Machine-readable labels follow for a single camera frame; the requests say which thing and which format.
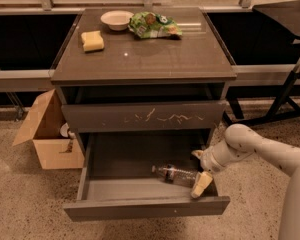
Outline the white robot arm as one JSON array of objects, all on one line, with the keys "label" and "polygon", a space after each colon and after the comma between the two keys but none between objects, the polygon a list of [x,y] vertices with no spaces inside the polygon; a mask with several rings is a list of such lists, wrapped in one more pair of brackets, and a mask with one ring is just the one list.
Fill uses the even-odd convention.
[{"label": "white robot arm", "polygon": [[233,124],[220,142],[192,152],[200,160],[203,172],[196,174],[191,196],[198,198],[212,182],[213,174],[253,153],[290,177],[278,240],[300,240],[300,148],[264,138],[248,126]]}]

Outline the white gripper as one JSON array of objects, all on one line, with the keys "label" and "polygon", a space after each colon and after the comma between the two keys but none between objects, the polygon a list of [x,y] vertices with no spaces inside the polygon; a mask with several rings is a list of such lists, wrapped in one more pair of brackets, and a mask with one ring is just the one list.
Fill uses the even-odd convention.
[{"label": "white gripper", "polygon": [[191,154],[200,159],[201,167],[205,170],[204,172],[198,172],[195,177],[191,197],[196,199],[203,194],[213,181],[213,176],[210,173],[218,173],[225,169],[231,160],[233,149],[225,141],[221,141],[204,151],[193,150]]}]

